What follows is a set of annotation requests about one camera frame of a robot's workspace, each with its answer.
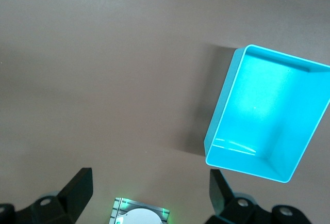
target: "plastic bin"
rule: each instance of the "plastic bin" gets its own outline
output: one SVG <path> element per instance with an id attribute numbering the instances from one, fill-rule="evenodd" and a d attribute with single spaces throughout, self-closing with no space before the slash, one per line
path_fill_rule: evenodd
<path id="1" fill-rule="evenodd" d="M 287 183 L 330 100 L 330 66 L 237 49 L 207 131 L 206 163 Z"/>

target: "white disc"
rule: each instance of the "white disc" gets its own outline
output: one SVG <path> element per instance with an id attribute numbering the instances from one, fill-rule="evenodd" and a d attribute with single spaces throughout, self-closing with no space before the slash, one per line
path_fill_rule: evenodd
<path id="1" fill-rule="evenodd" d="M 147 209 L 134 209 L 118 216 L 115 224 L 162 224 L 159 216 Z"/>

